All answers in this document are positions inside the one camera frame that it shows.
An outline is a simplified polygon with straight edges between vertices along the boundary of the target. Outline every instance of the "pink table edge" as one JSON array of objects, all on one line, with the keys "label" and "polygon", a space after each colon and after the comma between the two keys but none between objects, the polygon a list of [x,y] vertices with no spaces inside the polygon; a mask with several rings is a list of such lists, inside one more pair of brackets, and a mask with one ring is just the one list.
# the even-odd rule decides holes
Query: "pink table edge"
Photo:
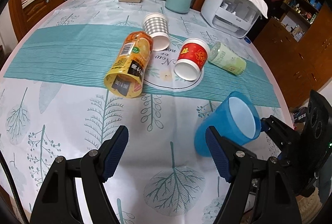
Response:
[{"label": "pink table edge", "polygon": [[[5,62],[4,66],[2,67],[2,69],[0,71],[0,80],[3,78],[4,74],[6,73],[6,71],[8,69],[8,66],[10,65],[10,63],[12,62],[12,60],[14,59],[15,55],[17,54],[19,49],[22,47],[24,42],[34,33],[34,31],[36,31],[39,28],[39,26],[41,26],[49,17],[51,17],[53,15],[54,11],[57,10],[57,9],[61,9],[61,5],[58,6],[56,9],[52,10],[50,13],[48,13],[44,18],[42,18],[34,27],[31,28],[31,30],[17,44],[17,46],[12,51],[12,53],[10,54],[9,58],[7,59],[7,61]],[[258,52],[256,47],[253,45],[253,43],[251,43],[249,45],[249,47],[253,51],[255,57],[257,58],[257,60],[260,63],[261,67],[263,68],[264,72],[266,73],[266,76],[268,77],[268,80],[273,85],[273,89],[274,89],[274,92],[277,96],[278,102],[280,104],[280,107],[281,107],[281,110],[282,110],[282,113],[283,113],[283,117],[285,118],[285,123],[288,126],[290,126],[291,128],[293,128],[293,123],[292,123],[292,119],[291,119],[291,116],[290,116],[289,111],[288,111],[288,107],[286,105],[285,99],[283,97],[283,94],[281,93],[281,90],[278,86],[278,83],[277,83],[276,79],[274,78],[271,70],[269,69],[268,65],[266,64],[265,60],[263,59],[261,54]]]}]

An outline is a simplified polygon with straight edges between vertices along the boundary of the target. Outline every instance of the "table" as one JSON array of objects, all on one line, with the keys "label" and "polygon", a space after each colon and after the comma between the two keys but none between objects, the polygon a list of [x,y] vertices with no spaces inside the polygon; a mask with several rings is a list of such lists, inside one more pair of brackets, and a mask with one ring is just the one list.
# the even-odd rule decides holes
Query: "table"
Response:
[{"label": "table", "polygon": [[[219,177],[212,159],[195,153],[198,124],[235,88],[253,101],[260,117],[273,114],[292,125],[280,89],[252,44],[211,28],[197,11],[176,14],[164,3],[69,0],[13,51],[0,73],[0,147],[26,210],[31,211],[57,155],[82,157],[121,124],[129,129],[129,143],[105,183],[120,223],[213,223],[229,184]],[[143,94],[118,98],[103,86],[103,76],[125,36],[139,30],[151,12],[168,16],[171,45],[152,54]],[[209,45],[227,39],[247,60],[247,72],[234,78],[210,64],[198,81],[178,79],[172,64],[189,37]],[[23,123],[16,124],[17,119]],[[260,159],[279,154],[265,133],[245,147]],[[188,181],[186,173],[192,174],[188,186],[176,190],[170,178]],[[156,177],[175,190],[174,198],[168,188],[156,187]],[[2,170],[0,184],[10,193]],[[79,179],[77,188],[84,223],[91,223]]]}]

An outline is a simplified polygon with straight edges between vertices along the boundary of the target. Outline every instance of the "gray and white gingham pattern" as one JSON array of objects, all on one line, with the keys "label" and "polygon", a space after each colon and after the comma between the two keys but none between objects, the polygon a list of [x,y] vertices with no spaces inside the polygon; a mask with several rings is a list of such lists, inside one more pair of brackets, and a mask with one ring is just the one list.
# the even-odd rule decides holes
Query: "gray and white gingham pattern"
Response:
[{"label": "gray and white gingham pattern", "polygon": [[149,35],[151,35],[152,33],[156,33],[156,32],[163,32],[163,33],[168,34],[167,21],[160,17],[154,17],[154,18],[148,19],[144,23],[143,29]]}]

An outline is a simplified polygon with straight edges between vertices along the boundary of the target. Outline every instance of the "screw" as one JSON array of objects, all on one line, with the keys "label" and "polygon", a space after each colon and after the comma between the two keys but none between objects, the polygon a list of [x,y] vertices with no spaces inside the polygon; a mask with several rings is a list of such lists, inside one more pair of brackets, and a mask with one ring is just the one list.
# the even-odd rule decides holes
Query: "screw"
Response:
[{"label": "screw", "polygon": [[62,161],[63,161],[63,156],[61,156],[61,155],[56,157],[56,159],[55,159],[55,162],[57,162],[57,163],[60,163]]},{"label": "screw", "polygon": [[236,153],[235,153],[239,158],[243,158],[246,154],[244,153],[244,152],[242,152],[242,151],[237,151]]},{"label": "screw", "polygon": [[89,156],[91,156],[91,157],[94,157],[94,156],[96,156],[98,154],[98,150],[91,150],[91,151],[89,151]]},{"label": "screw", "polygon": [[270,157],[270,161],[272,163],[277,163],[278,162],[278,159],[276,157]]},{"label": "screw", "polygon": [[257,179],[257,178],[252,179],[252,180],[251,180],[251,184],[252,184],[253,186],[257,186],[257,185],[258,185],[258,179]]}]

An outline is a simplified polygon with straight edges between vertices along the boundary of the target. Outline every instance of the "barcode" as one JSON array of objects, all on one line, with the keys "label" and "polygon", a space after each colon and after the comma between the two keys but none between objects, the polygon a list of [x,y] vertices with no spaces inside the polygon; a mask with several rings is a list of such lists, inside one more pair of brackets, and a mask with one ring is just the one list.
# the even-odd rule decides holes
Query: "barcode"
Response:
[{"label": "barcode", "polygon": [[120,56],[122,55],[129,55],[132,52],[132,46],[134,42],[127,43],[123,46]]}]

